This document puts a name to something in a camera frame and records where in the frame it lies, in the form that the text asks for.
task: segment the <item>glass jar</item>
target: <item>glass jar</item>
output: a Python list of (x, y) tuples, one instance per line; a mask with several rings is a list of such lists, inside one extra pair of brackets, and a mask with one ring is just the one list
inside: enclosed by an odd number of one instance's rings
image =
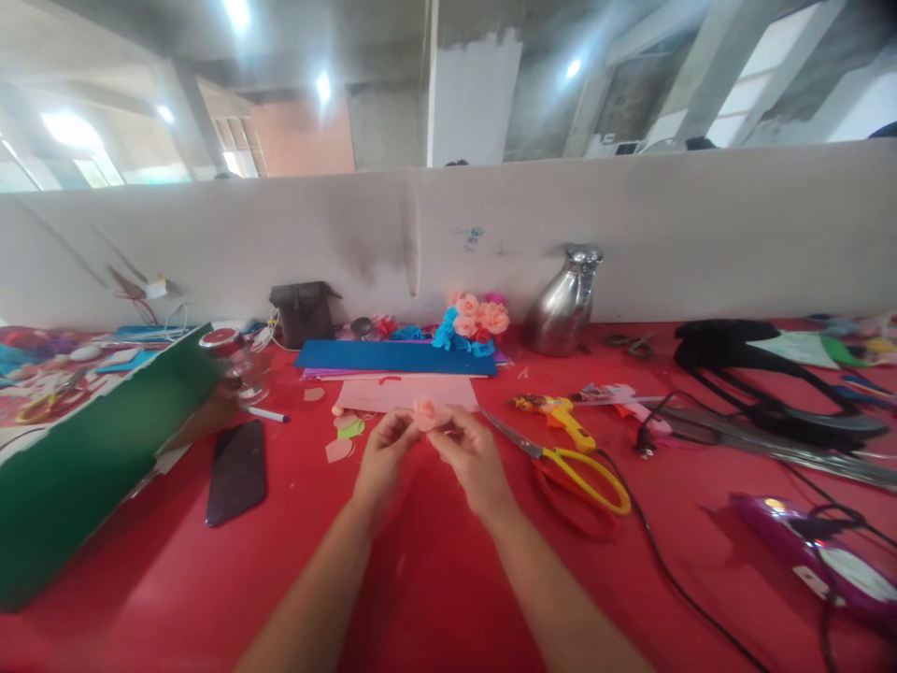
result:
[(239, 331), (222, 327), (203, 336), (199, 345), (221, 363), (224, 385), (236, 391), (240, 404), (251, 407), (268, 396), (254, 353)]

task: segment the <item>black phone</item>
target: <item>black phone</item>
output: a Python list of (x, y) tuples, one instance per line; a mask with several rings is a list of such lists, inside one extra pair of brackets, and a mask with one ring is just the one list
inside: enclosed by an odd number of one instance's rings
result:
[(215, 527), (264, 500), (264, 427), (250, 421), (219, 433), (208, 490), (206, 525)]

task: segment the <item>green cardboard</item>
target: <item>green cardboard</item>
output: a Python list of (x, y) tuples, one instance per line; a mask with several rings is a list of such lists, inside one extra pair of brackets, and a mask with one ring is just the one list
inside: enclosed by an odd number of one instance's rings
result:
[(0, 611), (20, 610), (50, 583), (215, 389), (219, 366), (199, 347), (209, 330), (0, 464)]

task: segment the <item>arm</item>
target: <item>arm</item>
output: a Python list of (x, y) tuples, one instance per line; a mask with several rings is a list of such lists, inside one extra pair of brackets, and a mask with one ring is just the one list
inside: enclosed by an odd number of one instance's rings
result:
[(526, 623), (551, 673), (650, 671), (639, 651), (591, 602), (570, 571), (520, 511), (490, 431), (452, 408), (461, 441), (427, 434), (454, 469), (470, 508), (489, 530)]
[(336, 669), (378, 514), (398, 479), (402, 459), (419, 438), (406, 409), (391, 411), (374, 429), (352, 498), (243, 655), (238, 673)]

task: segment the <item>white partition wall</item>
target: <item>white partition wall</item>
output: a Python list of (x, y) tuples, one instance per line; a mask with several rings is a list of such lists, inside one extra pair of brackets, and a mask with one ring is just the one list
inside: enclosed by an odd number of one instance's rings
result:
[(0, 317), (139, 323), (108, 243), (191, 322), (326, 280), (335, 317), (432, 321), (453, 289), (519, 320), (565, 241), (605, 251), (596, 321), (872, 313), (897, 299), (897, 141), (0, 196)]

